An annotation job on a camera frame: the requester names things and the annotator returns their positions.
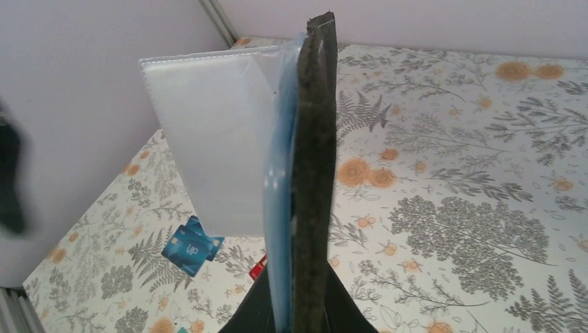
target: tablecloth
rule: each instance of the tablecloth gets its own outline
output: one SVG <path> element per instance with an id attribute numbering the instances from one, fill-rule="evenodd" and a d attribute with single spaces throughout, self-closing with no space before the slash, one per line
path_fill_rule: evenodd
<path id="1" fill-rule="evenodd" d="M 371 324 L 588 332 L 588 63 L 355 44 L 338 57 L 329 263 Z M 158 130 L 25 281 L 47 332 L 217 332 L 263 239 L 227 238 L 191 278 L 160 253 L 192 214 Z"/>

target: teal object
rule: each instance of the teal object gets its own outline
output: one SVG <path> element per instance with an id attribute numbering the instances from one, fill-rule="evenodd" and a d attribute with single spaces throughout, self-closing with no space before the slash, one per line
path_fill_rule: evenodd
<path id="1" fill-rule="evenodd" d="M 281 46 L 284 54 L 276 92 L 276 127 L 270 143 L 263 191 L 263 231 L 276 332 L 290 332 L 292 305 L 292 165 L 297 114 L 297 61 L 301 34 Z"/>

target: wall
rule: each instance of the wall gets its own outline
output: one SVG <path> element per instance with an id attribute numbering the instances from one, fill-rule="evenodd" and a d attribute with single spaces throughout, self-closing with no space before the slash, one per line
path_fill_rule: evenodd
<path id="1" fill-rule="evenodd" d="M 0 1 L 0 96 L 32 143 L 36 227 L 0 234 L 0 286 L 20 285 L 155 132 L 137 61 L 224 48 L 196 0 Z"/>
<path id="2" fill-rule="evenodd" d="M 219 2 L 245 36 L 293 37 L 308 18 L 332 10 L 340 42 L 588 59 L 584 0 Z"/>

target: table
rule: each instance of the table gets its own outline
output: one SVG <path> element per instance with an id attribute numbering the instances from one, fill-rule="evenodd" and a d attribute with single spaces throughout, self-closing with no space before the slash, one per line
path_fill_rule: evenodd
<path id="1" fill-rule="evenodd" d="M 341 44 L 337 83 L 329 263 L 373 326 L 588 330 L 587 62 Z M 25 281 L 47 332 L 217 332 L 263 239 L 190 278 L 192 214 L 158 130 Z"/>

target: blue card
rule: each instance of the blue card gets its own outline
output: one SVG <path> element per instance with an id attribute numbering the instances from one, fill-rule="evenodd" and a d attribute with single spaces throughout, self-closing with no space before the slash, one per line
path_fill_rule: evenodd
<path id="1" fill-rule="evenodd" d="M 214 256 L 216 256 L 216 253 L 221 248 L 221 245 L 223 245 L 223 241 L 225 240 L 225 238 L 224 237 L 208 237 L 205 234 L 205 232 L 202 228 L 202 225 L 200 224 L 200 219 L 196 216 L 191 216 L 190 219 L 188 220 L 188 223 L 186 223 L 186 226 L 192 232 L 195 232 L 196 234 L 199 234 L 200 236 L 203 236 L 203 237 L 207 238 L 208 240 L 210 240 L 210 242 L 212 242 L 212 249 L 210 250 L 210 254 L 208 254 L 208 257 L 206 258 L 206 260 L 208 260 L 209 262 L 214 260 Z"/>
<path id="2" fill-rule="evenodd" d="M 211 249 L 212 242 L 181 225 L 163 249 L 162 255 L 193 277 L 204 264 Z"/>

